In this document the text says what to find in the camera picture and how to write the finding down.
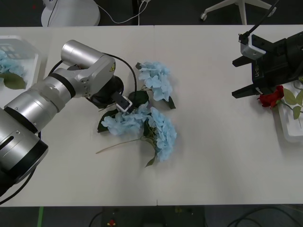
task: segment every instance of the red rose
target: red rose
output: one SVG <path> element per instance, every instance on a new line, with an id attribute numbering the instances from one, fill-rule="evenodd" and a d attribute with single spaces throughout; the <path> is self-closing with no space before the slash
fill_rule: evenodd
<path id="1" fill-rule="evenodd" d="M 269 107 L 270 109 L 276 106 L 276 102 L 284 97 L 283 86 L 277 86 L 276 91 L 269 95 L 260 95 L 260 101 L 263 107 Z"/>

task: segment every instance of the white plastic basket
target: white plastic basket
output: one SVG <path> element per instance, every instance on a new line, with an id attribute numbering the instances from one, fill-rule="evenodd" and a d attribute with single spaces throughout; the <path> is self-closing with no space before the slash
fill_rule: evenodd
<path id="1" fill-rule="evenodd" d="M 8 102 L 37 82 L 42 56 L 33 45 L 16 35 L 0 36 L 0 50 L 23 67 L 23 79 L 27 84 L 26 89 L 21 90 L 12 90 L 1 86 L 0 107 L 3 108 Z"/>
<path id="2" fill-rule="evenodd" d="M 303 88 L 300 82 L 295 82 L 296 86 Z M 299 90 L 294 88 L 294 82 L 283 84 L 284 88 L 287 88 L 293 92 L 294 96 L 297 96 Z M 283 134 L 288 142 L 301 142 L 303 143 L 303 115 L 301 114 L 299 119 L 294 120 L 293 111 L 285 105 L 279 105 L 279 114 L 283 128 Z"/>

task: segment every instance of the dark floor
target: dark floor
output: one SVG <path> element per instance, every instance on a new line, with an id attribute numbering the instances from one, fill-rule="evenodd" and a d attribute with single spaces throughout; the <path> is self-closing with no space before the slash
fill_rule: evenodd
<path id="1" fill-rule="evenodd" d="M 0 208 L 1 227 L 88 227 L 91 219 L 101 211 L 91 227 L 106 227 L 114 219 L 116 227 L 147 227 L 143 223 L 162 223 L 161 227 L 227 227 L 245 213 L 264 206 L 162 206 L 162 207 L 45 207 L 38 223 L 39 208 Z M 303 223 L 302 207 L 276 205 L 280 210 L 260 210 L 250 214 L 259 227 L 300 227 Z M 239 227 L 258 227 L 244 220 Z"/>
<path id="2" fill-rule="evenodd" d="M 132 0 L 95 0 L 117 22 L 132 17 Z M 222 0 L 152 0 L 140 15 L 141 25 L 240 25 L 238 6 L 230 6 L 208 13 L 205 22 L 200 14 Z M 276 0 L 265 0 L 273 4 Z M 44 9 L 42 0 L 0 0 L 0 26 L 41 26 Z M 280 0 L 274 15 L 264 24 L 303 24 L 303 1 Z M 248 24 L 255 24 L 265 10 L 246 5 Z M 120 25 L 131 25 L 128 21 Z M 116 25 L 101 10 L 100 26 Z"/>

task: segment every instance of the blue hydrangea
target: blue hydrangea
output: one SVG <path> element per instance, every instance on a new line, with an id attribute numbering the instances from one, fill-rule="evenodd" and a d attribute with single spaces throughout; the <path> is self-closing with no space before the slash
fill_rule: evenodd
<path id="1" fill-rule="evenodd" d="M 7 72 L 15 73 L 22 77 L 23 67 L 18 65 L 17 61 L 10 59 L 4 51 L 0 50 L 0 74 Z"/>
<path id="2" fill-rule="evenodd" d="M 169 73 L 169 69 L 160 62 L 141 64 L 139 79 L 144 80 L 145 86 L 152 89 L 154 100 L 169 100 L 172 92 L 172 86 L 168 80 Z"/>
<path id="3" fill-rule="evenodd" d="M 177 137 L 175 127 L 169 118 L 165 117 L 154 107 L 151 107 L 151 116 L 148 119 L 149 126 L 157 128 L 157 157 L 159 161 L 165 161 L 173 152 L 173 146 Z"/>
<path id="4" fill-rule="evenodd" d="M 107 127 L 109 132 L 113 135 L 122 135 L 129 131 L 138 133 L 150 113 L 147 106 L 148 102 L 139 106 L 139 108 L 134 110 L 131 114 L 117 113 L 115 118 L 110 116 L 105 117 L 101 124 L 104 127 Z"/>

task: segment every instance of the table surface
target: table surface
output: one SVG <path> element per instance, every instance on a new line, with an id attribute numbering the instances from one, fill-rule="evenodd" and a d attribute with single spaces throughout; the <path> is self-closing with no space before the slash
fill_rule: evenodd
<path id="1" fill-rule="evenodd" d="M 241 55 L 238 33 L 250 27 L 0 28 L 0 35 L 21 35 L 45 55 L 40 78 L 59 61 L 70 39 L 132 66 L 144 60 L 166 64 L 177 109 L 153 104 L 178 133 L 171 159 L 148 168 L 153 150 L 141 141 L 96 155 L 135 136 L 98 134 L 102 113 L 85 99 L 73 99 L 42 130 L 49 152 L 28 185 L 4 206 L 303 203 L 301 146 L 286 142 L 278 112 L 263 108 L 256 96 L 231 96 L 251 84 L 250 66 L 232 65 Z M 302 30 L 261 26 L 255 34 L 274 42 Z M 132 75 L 119 61 L 115 75 L 126 94 L 133 90 Z"/>

